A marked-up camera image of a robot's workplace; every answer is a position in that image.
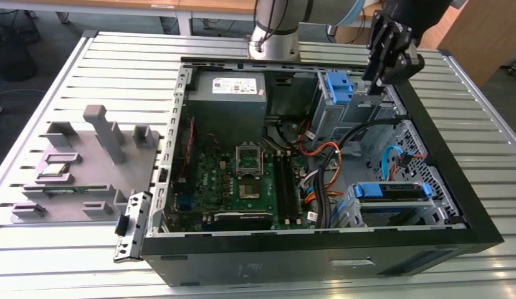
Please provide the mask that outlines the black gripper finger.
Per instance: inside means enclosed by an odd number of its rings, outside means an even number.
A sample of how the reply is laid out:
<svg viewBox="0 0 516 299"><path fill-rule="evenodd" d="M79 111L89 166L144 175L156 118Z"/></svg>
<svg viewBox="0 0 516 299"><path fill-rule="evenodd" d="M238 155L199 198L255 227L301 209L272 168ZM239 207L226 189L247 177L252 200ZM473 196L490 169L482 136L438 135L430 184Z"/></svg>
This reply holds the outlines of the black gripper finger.
<svg viewBox="0 0 516 299"><path fill-rule="evenodd" d="M395 85L407 81L425 67L425 58L413 42L399 50L391 52L385 61L381 75L383 85Z"/></svg>
<svg viewBox="0 0 516 299"><path fill-rule="evenodd" d="M375 11L367 42L369 60L362 75L363 81L370 83L367 95L379 95L382 93L386 87L381 83L385 61L391 52L403 49L410 42L413 42L411 29L393 21L383 14L383 11Z"/></svg>

